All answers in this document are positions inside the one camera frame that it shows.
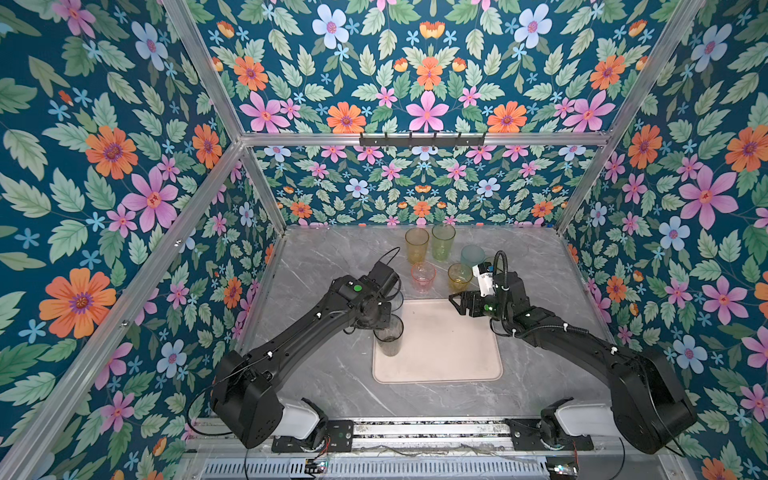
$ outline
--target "wallpaper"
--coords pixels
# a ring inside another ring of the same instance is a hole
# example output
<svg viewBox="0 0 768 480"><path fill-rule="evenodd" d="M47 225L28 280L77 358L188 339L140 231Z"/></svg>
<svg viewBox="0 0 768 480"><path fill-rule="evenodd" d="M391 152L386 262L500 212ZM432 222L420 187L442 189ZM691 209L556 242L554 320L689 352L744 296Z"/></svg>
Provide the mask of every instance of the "wallpaper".
<svg viewBox="0 0 768 480"><path fill-rule="evenodd" d="M706 8L568 237L617 342L682 378L699 419L677 440L700 478L765 478L768 12Z"/></svg>
<svg viewBox="0 0 768 480"><path fill-rule="evenodd" d="M599 131L677 4L202 3L190 9L224 87L263 133Z"/></svg>

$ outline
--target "floral wallpaper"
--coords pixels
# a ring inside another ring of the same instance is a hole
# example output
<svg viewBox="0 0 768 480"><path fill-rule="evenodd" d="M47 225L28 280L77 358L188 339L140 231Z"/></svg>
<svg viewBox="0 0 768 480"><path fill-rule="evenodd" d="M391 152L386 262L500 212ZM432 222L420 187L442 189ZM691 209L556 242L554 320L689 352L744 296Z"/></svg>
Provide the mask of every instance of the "floral wallpaper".
<svg viewBox="0 0 768 480"><path fill-rule="evenodd" d="M222 0L190 9L252 131L508 133L605 129L676 4Z"/></svg>
<svg viewBox="0 0 768 480"><path fill-rule="evenodd" d="M0 43L4 455L229 141L157 2L5 2ZM270 251L243 175L232 173L37 478L171 477L184 432L171 414L238 333Z"/></svg>
<svg viewBox="0 0 768 480"><path fill-rule="evenodd" d="M700 478L765 478L768 12L702 12L566 235L617 342L682 378Z"/></svg>

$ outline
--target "light blue flower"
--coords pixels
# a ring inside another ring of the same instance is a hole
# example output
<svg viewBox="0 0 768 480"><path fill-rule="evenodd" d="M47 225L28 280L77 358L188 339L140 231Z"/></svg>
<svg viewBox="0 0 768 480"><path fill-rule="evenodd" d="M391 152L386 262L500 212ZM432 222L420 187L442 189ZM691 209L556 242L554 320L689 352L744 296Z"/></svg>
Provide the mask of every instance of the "light blue flower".
<svg viewBox="0 0 768 480"><path fill-rule="evenodd" d="M640 43L644 44L646 41L651 40L654 37L655 31L656 31L655 28L644 31L643 34L640 36Z"/></svg>
<svg viewBox="0 0 768 480"><path fill-rule="evenodd" d="M243 27L237 27L237 36L240 37L240 40L246 41L248 39L248 31L243 30Z"/></svg>
<svg viewBox="0 0 768 480"><path fill-rule="evenodd" d="M224 41L224 39L221 38L218 30L209 30L208 34L210 35L208 40L215 41L216 45L221 45L221 42Z"/></svg>
<svg viewBox="0 0 768 480"><path fill-rule="evenodd" d="M112 376L112 381L107 384L107 388L110 392L115 393L120 388L120 379L116 376Z"/></svg>
<svg viewBox="0 0 768 480"><path fill-rule="evenodd" d="M746 11L739 14L739 19L736 22L736 25L739 25L740 27L744 26L747 20L752 18L752 14L750 13L752 11L751 8L748 8Z"/></svg>
<svg viewBox="0 0 768 480"><path fill-rule="evenodd" d="M456 30L454 31L445 31L445 38L442 39L443 43L447 43L450 47L453 45L453 42L456 41Z"/></svg>
<svg viewBox="0 0 768 480"><path fill-rule="evenodd" d="M91 103L93 100L88 98L88 90L78 90L77 88L72 88L72 91L74 92L74 102L76 104L83 104L83 107L87 107L89 103Z"/></svg>
<svg viewBox="0 0 768 480"><path fill-rule="evenodd" d="M24 243L22 244L22 248L23 248L24 250L27 250L27 249L29 248L29 245L30 245L30 244L31 244L33 247L37 247L38 245L40 245L40 243L38 243L37 241L35 241L35 239L38 239L38 238L40 238L40 234L39 234L39 233L35 233L35 234L33 235L33 234L32 234L32 230L29 230L29 228L28 228L28 227L24 229L24 235L21 235L20 233L17 233L17 234L14 236L14 238L15 238L16 240L20 241L20 242L24 242Z"/></svg>
<svg viewBox="0 0 768 480"><path fill-rule="evenodd" d="M136 355L136 358L128 362L128 366L131 367L130 370L128 370L128 375L133 375L134 373L138 373L139 367L141 364L144 363L142 360L140 360L140 357Z"/></svg>
<svg viewBox="0 0 768 480"><path fill-rule="evenodd" d="M683 150L687 154L692 154L696 150L696 147L698 147L698 146L699 146L699 144L695 144L693 139L689 138L688 139L688 143L683 145Z"/></svg>
<svg viewBox="0 0 768 480"><path fill-rule="evenodd" d="M664 355L667 356L667 361L669 363L674 363L674 358L677 356L677 352L672 350L672 347L667 347L667 349L664 350Z"/></svg>
<svg viewBox="0 0 768 480"><path fill-rule="evenodd" d="M83 257L85 257L85 260L82 260L80 262L80 266L88 265L88 268L90 270L93 270L94 265L98 265L99 263L101 263L101 260L97 258L98 250L94 250L93 253L90 253L87 250L83 250Z"/></svg>
<svg viewBox="0 0 768 480"><path fill-rule="evenodd" d="M748 458L746 462L744 462L744 468L746 468L746 473L752 476L757 476L758 473L763 471L760 467L752 463L751 458Z"/></svg>
<svg viewBox="0 0 768 480"><path fill-rule="evenodd" d="M92 217L85 219L85 223L93 225L93 231L98 232L98 229L104 228L104 220L106 220L105 217L101 217L98 212L94 212Z"/></svg>
<svg viewBox="0 0 768 480"><path fill-rule="evenodd" d="M710 321L710 317L711 315L709 313L699 312L699 318L697 318L697 320L701 322L702 327L705 327L705 326L712 325L712 322Z"/></svg>
<svg viewBox="0 0 768 480"><path fill-rule="evenodd" d="M133 471L134 467L139 462L139 452L131 452L128 454L128 461L125 462L123 468L127 468L128 471Z"/></svg>
<svg viewBox="0 0 768 480"><path fill-rule="evenodd" d="M515 34L515 30L517 30L520 25L518 25L518 18L514 17L511 22L505 22L504 26L506 27L504 29L504 33L509 33L511 35Z"/></svg>
<svg viewBox="0 0 768 480"><path fill-rule="evenodd" d="M528 52L522 47L522 45L519 47L512 47L512 58L520 60L520 58L527 53Z"/></svg>
<svg viewBox="0 0 768 480"><path fill-rule="evenodd" d="M45 336L45 331L43 330L45 327L45 322L36 323L35 319L30 319L27 323L29 325L28 329L23 329L21 332L18 333L19 336L26 336L27 342L32 344L35 343L35 340L39 336Z"/></svg>
<svg viewBox="0 0 768 480"><path fill-rule="evenodd" d="M692 78L694 76L694 67L695 65L693 63L689 63L685 66L685 69L680 73L680 76L685 80L686 78Z"/></svg>
<svg viewBox="0 0 768 480"><path fill-rule="evenodd" d="M739 409L739 411L736 412L736 415L733 416L733 419L739 422L739 427L742 429L752 423L752 419L748 419L746 417L746 412L744 412L744 409Z"/></svg>
<svg viewBox="0 0 768 480"><path fill-rule="evenodd" d="M670 333L672 334L672 337L675 338L675 340L679 340L683 338L683 330L678 329L677 325L673 325L670 329Z"/></svg>
<svg viewBox="0 0 768 480"><path fill-rule="evenodd" d="M627 34L627 26L622 25L621 28L614 30L614 38L621 40Z"/></svg>
<svg viewBox="0 0 768 480"><path fill-rule="evenodd" d="M114 17L119 20L120 23L128 23L128 15L127 13L120 10L120 7L115 6L114 13L112 15L114 15Z"/></svg>
<svg viewBox="0 0 768 480"><path fill-rule="evenodd" d="M419 40L419 32L418 31L409 31L408 32L408 38L406 38L406 41L409 41L411 43L411 46L416 45L420 42Z"/></svg>
<svg viewBox="0 0 768 480"><path fill-rule="evenodd" d="M349 58L349 47L344 47L341 44L339 44L336 48L336 51L334 51L333 54L337 57L341 57L341 60L344 60L345 58Z"/></svg>
<svg viewBox="0 0 768 480"><path fill-rule="evenodd" d="M84 43L83 48L86 52L88 52L88 58L95 61L101 61L101 56L103 54L101 53L99 46L96 45L95 41L91 40L87 45Z"/></svg>
<svg viewBox="0 0 768 480"><path fill-rule="evenodd" d="M71 118L71 115L67 113L67 110L69 110L67 105L61 104L61 107L59 107L53 100L51 100L50 103L53 108L48 110L49 114L56 115L59 121L62 121L65 118Z"/></svg>
<svg viewBox="0 0 768 480"><path fill-rule="evenodd" d="M167 61L164 61L163 65L165 65L165 76L176 78L176 74L179 72L176 71L174 64L172 62L168 63Z"/></svg>

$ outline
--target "drinking glass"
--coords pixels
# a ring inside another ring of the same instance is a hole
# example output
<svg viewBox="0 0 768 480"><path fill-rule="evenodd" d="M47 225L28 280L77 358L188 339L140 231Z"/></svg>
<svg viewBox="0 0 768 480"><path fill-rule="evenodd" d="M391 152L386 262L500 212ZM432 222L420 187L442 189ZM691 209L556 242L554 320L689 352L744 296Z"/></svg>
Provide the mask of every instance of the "drinking glass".
<svg viewBox="0 0 768 480"><path fill-rule="evenodd" d="M432 227L432 258L445 262L451 253L454 238L456 238L456 229L453 225L440 223Z"/></svg>
<svg viewBox="0 0 768 480"><path fill-rule="evenodd" d="M467 245L462 248L462 263L470 268L485 259L485 251L477 245Z"/></svg>
<svg viewBox="0 0 768 480"><path fill-rule="evenodd" d="M429 232L423 228L415 227L406 232L408 261L411 264L424 261L428 242Z"/></svg>
<svg viewBox="0 0 768 480"><path fill-rule="evenodd" d="M458 293L466 290L472 281L472 269L464 263L454 263L448 268L448 287L451 292Z"/></svg>
<svg viewBox="0 0 768 480"><path fill-rule="evenodd" d="M402 332L405 326L397 315L389 317L389 326L385 329L373 330L373 336L376 337L376 343L386 356L395 356L402 346Z"/></svg>
<svg viewBox="0 0 768 480"><path fill-rule="evenodd" d="M418 262L411 267L411 278L413 278L413 287L419 293L427 293L432 288L432 282L435 281L437 269L434 265L427 262Z"/></svg>

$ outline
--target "pink flower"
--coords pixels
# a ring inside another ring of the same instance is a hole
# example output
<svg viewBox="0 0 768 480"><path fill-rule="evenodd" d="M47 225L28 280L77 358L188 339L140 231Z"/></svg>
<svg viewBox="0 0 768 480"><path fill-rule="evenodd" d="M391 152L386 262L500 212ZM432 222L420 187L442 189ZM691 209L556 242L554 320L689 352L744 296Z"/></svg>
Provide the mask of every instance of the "pink flower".
<svg viewBox="0 0 768 480"><path fill-rule="evenodd" d="M523 164L520 167L520 173L522 173L523 178L526 178L528 175L536 175L536 170L538 170L538 165L533 162Z"/></svg>
<svg viewBox="0 0 768 480"><path fill-rule="evenodd" d="M491 160L492 151L496 150L495 145L483 145L482 147L470 147L467 152L467 158L473 158L475 165L479 164L483 160Z"/></svg>
<svg viewBox="0 0 768 480"><path fill-rule="evenodd" d="M502 157L510 157L509 160L513 162L518 161L518 158L520 157L528 156L528 145L505 145L504 148L507 150Z"/></svg>
<svg viewBox="0 0 768 480"><path fill-rule="evenodd" d="M466 177L467 172L464 170L467 169L466 165L459 166L458 162L453 164L453 167L450 167L448 169L448 178L452 178L453 180L458 180L461 177Z"/></svg>
<svg viewBox="0 0 768 480"><path fill-rule="evenodd" d="M126 212L125 206L123 204L118 205L118 211L108 211L107 217L112 220L112 223L109 224L109 230L116 232L120 230L121 237L125 238L128 236L128 230L136 230L136 224L132 222L136 217L136 212Z"/></svg>
<svg viewBox="0 0 768 480"><path fill-rule="evenodd" d="M568 97L563 98L563 102L554 106L555 117L565 118L566 115L573 113L574 104L576 100L568 100Z"/></svg>
<svg viewBox="0 0 768 480"><path fill-rule="evenodd" d="M703 166L704 164L699 162L699 156L697 154L694 154L691 158L683 157L683 166L677 169L677 172L683 175L680 177L680 180L684 182L688 180L688 177L696 180L696 170L701 169Z"/></svg>
<svg viewBox="0 0 768 480"><path fill-rule="evenodd" d="M603 298L603 293L599 288L592 290L592 296L594 297L595 304L597 304L598 309L600 310L600 314L603 316L603 321L611 323L611 313L607 310L611 308L611 299L607 297Z"/></svg>
<svg viewBox="0 0 768 480"><path fill-rule="evenodd" d="M467 108L469 105L477 105L479 98L480 94L478 93L477 87L469 89L464 88L462 89L462 96L458 98L458 101L463 101L464 108Z"/></svg>
<svg viewBox="0 0 768 480"><path fill-rule="evenodd" d="M371 165L376 163L377 158L384 156L384 152L379 151L379 147L360 147L355 145L355 150L361 152L357 155L358 161L367 161Z"/></svg>
<svg viewBox="0 0 768 480"><path fill-rule="evenodd" d="M243 172L241 170L242 168L243 168L243 162L239 160L236 161L235 168L233 168L232 171L230 172L230 182L235 183L235 180L240 180L243 178Z"/></svg>
<svg viewBox="0 0 768 480"><path fill-rule="evenodd" d="M227 219L221 216L221 212L211 218L214 219L214 232L221 237L222 233L227 231Z"/></svg>
<svg viewBox="0 0 768 480"><path fill-rule="evenodd" d="M747 318L746 308L736 303L738 300L744 300L746 297L746 289L740 286L728 291L728 279L721 276L717 279L717 290L711 285L704 285L701 287L701 291L704 295L715 299L707 300L704 302L704 309L707 312L714 312L717 310L717 318L723 325L730 323L730 314L732 313L739 318Z"/></svg>
<svg viewBox="0 0 768 480"><path fill-rule="evenodd" d="M429 131L429 127L433 130L442 130L442 120L438 117L445 115L448 111L448 105L437 104L435 105L435 94L431 90L427 90L422 94L422 106L417 104L410 104L406 106L406 110L409 114L415 118L411 120L411 124L408 126L409 130L418 130L424 127L424 133Z"/></svg>
<svg viewBox="0 0 768 480"><path fill-rule="evenodd" d="M122 360L118 360L123 358L128 354L128 352L131 351L131 348L133 348L134 344L131 342L126 342L121 344L118 349L114 351L112 354L112 358L109 359L107 362L107 365L104 366L104 368L101 370L101 372L98 374L98 377L96 377L96 390L101 390L104 388L105 385L107 385L107 381L109 380L109 371L111 370L113 374L115 375L125 375L125 372L127 371L125 369L125 362Z"/></svg>
<svg viewBox="0 0 768 480"><path fill-rule="evenodd" d="M320 156L323 158L331 157L331 161L336 163L339 158L346 158L346 152L343 145L330 145L323 147L323 151L320 152Z"/></svg>
<svg viewBox="0 0 768 480"><path fill-rule="evenodd" d="M603 101L605 101L605 90L599 91L589 104L585 99L579 98L574 106L576 114L566 118L563 125L566 127L576 125L574 131L585 131L587 126L592 131L600 130L600 127L603 126L603 121L600 117L611 113L616 108L614 104L603 105Z"/></svg>
<svg viewBox="0 0 768 480"><path fill-rule="evenodd" d="M378 8L380 12L384 12L384 8L388 3L394 5L397 3L397 0L376 0L376 8Z"/></svg>
<svg viewBox="0 0 768 480"><path fill-rule="evenodd" d="M219 187L219 191L216 192L214 195L214 199L210 201L211 205L218 204L219 202L224 201L224 192L227 191L227 187L224 184L221 184L221 187Z"/></svg>
<svg viewBox="0 0 768 480"><path fill-rule="evenodd" d="M755 210L760 219L755 222L755 228L765 228L768 231L768 208L758 208Z"/></svg>
<svg viewBox="0 0 768 480"><path fill-rule="evenodd" d="M391 180L393 178L400 178L400 174L397 173L401 171L402 168L397 168L395 166L395 162L391 162L389 166L382 167L382 178L386 178L387 180Z"/></svg>
<svg viewBox="0 0 768 480"><path fill-rule="evenodd" d="M617 155L616 152L611 154L611 159L605 162L605 180L611 179L611 183L615 184L619 175L622 175L625 171L624 154Z"/></svg>
<svg viewBox="0 0 768 480"><path fill-rule="evenodd" d="M478 3L480 3L480 1L482 1L482 3L480 4L480 6L482 7L482 11L485 12L486 10L491 8L491 0L472 0L472 4L477 5Z"/></svg>
<svg viewBox="0 0 768 480"><path fill-rule="evenodd" d="M621 345L627 345L632 338L632 332L626 326L620 326L617 337L621 340Z"/></svg>
<svg viewBox="0 0 768 480"><path fill-rule="evenodd" d="M176 175L181 173L181 170L176 166L176 158L171 157L169 160L168 157L163 155L161 160L162 161L157 164L157 169L163 172L163 180L168 180L170 178L170 181L175 183Z"/></svg>
<svg viewBox="0 0 768 480"><path fill-rule="evenodd" d="M633 215L631 212L628 213L625 218L621 219L621 222L624 224L624 226L621 229L630 235L635 233L638 228L637 220L639 218L640 218L639 216Z"/></svg>
<svg viewBox="0 0 768 480"><path fill-rule="evenodd" d="M746 386L741 387L741 394L746 396L741 401L741 406L747 410L752 410L755 420L762 422L766 419L766 414L768 414L768 399L765 398L765 392L760 384L755 384L752 388L754 392Z"/></svg>
<svg viewBox="0 0 768 480"><path fill-rule="evenodd" d="M299 108L301 108L299 105L293 104L292 99L288 99L287 101L281 100L280 101L280 113L285 114L288 117L288 120L293 120L294 118L301 118L301 114L299 113Z"/></svg>
<svg viewBox="0 0 768 480"><path fill-rule="evenodd" d="M101 424L101 433L113 427L113 430L119 432L123 429L123 419L134 416L134 407L129 407L134 401L134 394L129 393L123 398L123 392L114 394L114 404L101 407L101 416L104 422Z"/></svg>
<svg viewBox="0 0 768 480"><path fill-rule="evenodd" d="M179 282L176 284L170 285L170 295L165 300L169 303L173 303L174 310L177 310L179 308L179 303L181 305L187 304L187 294L190 292L190 289L184 287L184 282Z"/></svg>
<svg viewBox="0 0 768 480"><path fill-rule="evenodd" d="M141 325L144 323L144 313L149 313L150 315L154 315L157 313L157 305L151 302L151 300L154 300L157 298L157 295L160 293L159 288L155 288L150 297L147 299L147 302L144 304L144 307L141 309L138 315L136 315L136 319L134 320L134 323L136 325Z"/></svg>
<svg viewBox="0 0 768 480"><path fill-rule="evenodd" d="M692 184L680 187L680 196L686 200L693 200L683 207L680 218L693 218L701 210L699 223L705 230L709 230L715 223L713 207L723 214L729 214L739 207L733 197L720 195L736 182L736 172L722 174L714 183L712 183L712 176L712 169L704 166L697 175L698 187Z"/></svg>
<svg viewBox="0 0 768 480"><path fill-rule="evenodd" d="M386 87L382 87L382 90L376 94L376 98L379 99L380 107L382 105L386 105L387 107L392 107L392 102L397 101L394 88L390 88L389 90L387 90Z"/></svg>
<svg viewBox="0 0 768 480"><path fill-rule="evenodd" d="M741 343L743 343L746 348L753 352L757 352L746 359L746 364L755 369L759 369L765 365L768 360L768 329L764 326L757 329L757 338L759 338L760 341L755 340L751 336L745 336L741 339Z"/></svg>
<svg viewBox="0 0 768 480"><path fill-rule="evenodd" d="M252 103L253 106L242 104L240 106L240 111L249 117L255 117L250 121L250 127L253 131L262 131L264 127L266 127L267 132L276 134L278 132L278 127L285 128L290 126L290 123L285 117L280 117L278 115L280 112L280 102L277 100L268 101L265 107L261 95L252 91L250 92L250 103Z"/></svg>
<svg viewBox="0 0 768 480"><path fill-rule="evenodd" d="M96 22L96 17L85 8L80 9L81 6L80 0L58 0L58 3L51 5L51 9L67 21L69 31L73 35L80 35L82 30L87 36L96 38L94 29L89 25Z"/></svg>
<svg viewBox="0 0 768 480"><path fill-rule="evenodd" d="M315 164L312 167L310 167L310 171L312 172L313 177L318 177L320 180L325 178L326 175L328 174L328 170L326 170L326 165L325 164L321 165L321 164L318 164L317 162L315 162Z"/></svg>
<svg viewBox="0 0 768 480"><path fill-rule="evenodd" d="M674 278L672 279L672 286L664 287L664 291L670 294L669 303L677 302L677 306L681 309L685 307L685 300L690 302L693 299L686 290L688 290L688 282L678 283L677 279Z"/></svg>
<svg viewBox="0 0 768 480"><path fill-rule="evenodd" d="M173 185L163 187L163 174L156 167L149 170L149 184L139 174L132 174L131 181L141 195L128 194L123 204L134 212L144 211L139 219L141 231L152 230L155 217L162 227L170 227L176 220L176 209L167 202L175 199L179 190Z"/></svg>
<svg viewBox="0 0 768 480"><path fill-rule="evenodd" d="M624 184L621 188L621 191L627 193L624 197L625 202L629 203L632 200L636 204L640 203L640 195L648 191L648 187L641 185L643 179L645 179L645 174L639 174L636 177L634 174L629 174L629 183Z"/></svg>

